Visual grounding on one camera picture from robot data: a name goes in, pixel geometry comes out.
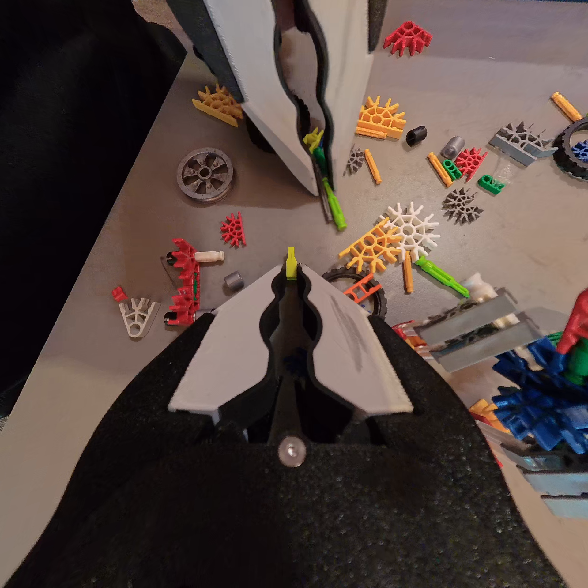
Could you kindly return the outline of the person's dark clothing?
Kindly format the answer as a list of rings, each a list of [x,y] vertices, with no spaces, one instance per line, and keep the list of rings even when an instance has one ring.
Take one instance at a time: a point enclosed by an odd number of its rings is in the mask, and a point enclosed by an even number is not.
[[[1,417],[186,53],[132,1],[1,1]]]

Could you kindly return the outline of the small red snowflake connector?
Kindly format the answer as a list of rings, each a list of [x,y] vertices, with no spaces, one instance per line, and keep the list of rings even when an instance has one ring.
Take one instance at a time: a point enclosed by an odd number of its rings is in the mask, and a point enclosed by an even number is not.
[[[221,223],[220,231],[224,242],[229,246],[235,248],[246,246],[243,219],[240,211],[227,215],[223,223]]]

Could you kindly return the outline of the white snowflake connector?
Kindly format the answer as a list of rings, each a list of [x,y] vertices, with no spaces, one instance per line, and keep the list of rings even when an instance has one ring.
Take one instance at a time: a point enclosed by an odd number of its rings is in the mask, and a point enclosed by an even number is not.
[[[386,220],[383,230],[398,229],[394,235],[401,237],[397,244],[397,248],[401,250],[400,262],[404,262],[407,256],[415,262],[420,257],[429,255],[430,251],[437,247],[436,240],[440,235],[433,230],[439,223],[431,221],[433,214],[422,219],[422,210],[423,205],[416,208],[413,202],[405,209],[398,203],[395,208],[389,206],[385,214],[378,217],[379,222]]]

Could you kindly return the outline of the lime green rod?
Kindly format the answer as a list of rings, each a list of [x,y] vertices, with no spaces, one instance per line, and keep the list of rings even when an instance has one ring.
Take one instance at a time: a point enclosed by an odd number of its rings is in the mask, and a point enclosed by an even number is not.
[[[346,219],[339,201],[330,186],[327,177],[326,158],[321,147],[316,147],[312,153],[315,172],[318,177],[319,197],[328,222],[334,222],[339,231],[347,228]]]
[[[427,257],[421,256],[415,264],[419,266],[424,272],[435,278],[441,284],[450,287],[452,290],[458,292],[462,297],[469,298],[469,290],[460,284],[452,275],[448,274],[436,264],[428,260]]]

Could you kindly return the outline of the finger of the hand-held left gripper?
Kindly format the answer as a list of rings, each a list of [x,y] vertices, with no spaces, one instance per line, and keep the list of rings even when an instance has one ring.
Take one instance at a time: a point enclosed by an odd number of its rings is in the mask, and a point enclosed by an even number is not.
[[[317,98],[325,115],[325,155],[337,189],[348,161],[371,71],[368,1],[306,1],[318,53]]]
[[[243,96],[242,107],[295,178],[319,190],[298,133],[299,110],[276,60],[272,1],[204,1]]]

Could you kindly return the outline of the grey connector with flat strip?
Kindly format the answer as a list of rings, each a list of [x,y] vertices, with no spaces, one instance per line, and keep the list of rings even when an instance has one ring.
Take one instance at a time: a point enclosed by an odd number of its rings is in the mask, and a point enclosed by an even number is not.
[[[518,125],[508,123],[499,128],[489,140],[489,145],[508,155],[517,163],[528,167],[539,159],[551,157],[556,151],[553,139],[545,139],[541,134],[531,132],[531,126],[524,122]]]

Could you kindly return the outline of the large yellow fan connector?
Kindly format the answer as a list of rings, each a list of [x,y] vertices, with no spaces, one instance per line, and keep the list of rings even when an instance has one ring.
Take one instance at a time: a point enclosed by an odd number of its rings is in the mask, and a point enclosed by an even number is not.
[[[370,231],[339,253],[339,259],[349,257],[347,269],[355,268],[358,275],[364,270],[368,273],[384,272],[384,261],[395,263],[398,260],[402,250],[396,245],[400,243],[401,237],[395,235],[397,226],[392,225],[386,229],[389,221],[388,217],[384,217]]]

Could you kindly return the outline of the beige triangular connector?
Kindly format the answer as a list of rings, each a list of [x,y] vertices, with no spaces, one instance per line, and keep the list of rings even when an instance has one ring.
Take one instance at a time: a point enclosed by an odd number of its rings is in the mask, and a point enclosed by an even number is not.
[[[140,339],[148,334],[159,308],[159,302],[151,302],[148,298],[132,298],[130,305],[121,302],[119,304],[119,310],[121,311],[128,336],[131,339]]]

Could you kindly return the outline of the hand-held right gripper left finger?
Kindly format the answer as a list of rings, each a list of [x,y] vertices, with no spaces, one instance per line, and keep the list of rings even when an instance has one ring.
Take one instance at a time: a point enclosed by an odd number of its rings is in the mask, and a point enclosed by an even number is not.
[[[283,267],[275,266],[219,306],[171,400],[169,411],[207,415],[217,423],[253,423],[272,405],[274,353]]]

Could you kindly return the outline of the yellow half-circle connector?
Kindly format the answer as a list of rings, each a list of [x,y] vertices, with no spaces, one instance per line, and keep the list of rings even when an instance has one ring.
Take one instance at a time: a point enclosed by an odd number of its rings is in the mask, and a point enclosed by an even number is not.
[[[405,113],[399,112],[399,104],[391,104],[388,99],[385,105],[380,105],[380,96],[376,100],[368,97],[362,106],[357,125],[362,128],[382,130],[388,139],[400,139],[406,125]]]

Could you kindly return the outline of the red connector rack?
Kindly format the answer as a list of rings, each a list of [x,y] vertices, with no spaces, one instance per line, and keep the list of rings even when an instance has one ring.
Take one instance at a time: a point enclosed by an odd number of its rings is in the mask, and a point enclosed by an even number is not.
[[[197,252],[196,249],[184,239],[173,239],[173,243],[178,248],[178,250],[174,252]],[[173,305],[170,305],[169,307],[169,311],[175,311],[178,313],[178,318],[180,318],[181,313],[192,315],[199,310],[201,292],[200,263],[189,268],[179,269],[179,279],[182,282],[182,286],[178,288],[178,294],[172,297]]]

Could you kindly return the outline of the red fan connector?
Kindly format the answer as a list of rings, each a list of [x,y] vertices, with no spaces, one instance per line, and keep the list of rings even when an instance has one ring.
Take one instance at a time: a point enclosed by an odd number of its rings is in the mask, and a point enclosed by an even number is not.
[[[405,51],[409,52],[409,56],[414,56],[429,47],[432,39],[433,35],[430,32],[412,21],[406,21],[385,38],[383,48],[390,48],[390,53],[397,53],[399,57],[402,57]]]

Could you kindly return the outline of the black rubber tyre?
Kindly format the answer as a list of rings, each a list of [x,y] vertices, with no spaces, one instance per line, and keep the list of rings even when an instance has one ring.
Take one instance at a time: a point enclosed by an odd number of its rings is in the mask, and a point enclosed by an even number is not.
[[[297,95],[293,95],[293,98],[296,100],[298,105],[298,112],[299,112],[299,122],[298,122],[298,136],[299,139],[302,141],[306,134],[310,131],[311,125],[311,116],[309,109],[305,102],[300,99]],[[266,138],[262,135],[259,131],[257,126],[254,122],[250,119],[248,115],[245,114],[245,123],[247,134],[251,140],[251,142],[267,153],[276,153],[275,150],[272,148],[270,143],[266,140]]]
[[[336,289],[343,292],[354,284],[357,280],[369,274],[369,271],[363,270],[357,273],[354,268],[335,268],[325,272],[322,277],[328,283],[331,283]],[[385,319],[387,313],[387,299],[384,290],[381,288],[375,295],[363,301],[361,304],[357,304],[364,308],[371,315],[379,316]]]
[[[587,130],[587,117],[570,123],[553,141],[556,151],[553,154],[558,168],[569,176],[587,181],[587,162],[582,162],[575,156],[570,144],[571,136],[579,131]]]

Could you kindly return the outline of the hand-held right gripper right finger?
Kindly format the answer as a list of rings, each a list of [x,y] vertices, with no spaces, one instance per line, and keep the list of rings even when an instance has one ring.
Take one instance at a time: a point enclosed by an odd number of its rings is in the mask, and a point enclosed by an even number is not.
[[[411,413],[369,314],[308,266],[299,267],[299,296],[316,387],[364,417]]]

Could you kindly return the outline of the orange connector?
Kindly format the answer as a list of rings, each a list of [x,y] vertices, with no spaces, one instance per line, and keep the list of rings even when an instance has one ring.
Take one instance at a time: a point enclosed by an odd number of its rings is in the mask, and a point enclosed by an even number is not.
[[[356,304],[361,304],[366,299],[375,295],[381,288],[382,285],[374,280],[373,273],[369,273],[344,290],[343,294],[352,299]]]

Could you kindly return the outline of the grey spoked wheel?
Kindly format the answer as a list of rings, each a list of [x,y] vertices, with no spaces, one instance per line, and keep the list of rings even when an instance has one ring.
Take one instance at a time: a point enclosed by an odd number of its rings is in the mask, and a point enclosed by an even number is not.
[[[179,163],[176,181],[180,190],[200,203],[214,203],[231,191],[235,178],[230,157],[216,148],[199,148]]]

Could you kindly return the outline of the multicoloured construction toy model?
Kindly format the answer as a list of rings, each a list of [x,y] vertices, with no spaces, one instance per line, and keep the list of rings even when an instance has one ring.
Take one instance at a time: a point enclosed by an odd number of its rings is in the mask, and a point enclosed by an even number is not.
[[[542,336],[507,290],[475,273],[459,283],[469,293],[457,306],[423,321],[393,327],[421,357],[455,372],[495,357],[493,370],[513,386],[499,387],[494,416],[514,437],[534,437],[544,450],[562,443],[587,454],[587,290],[577,297],[562,332]]]

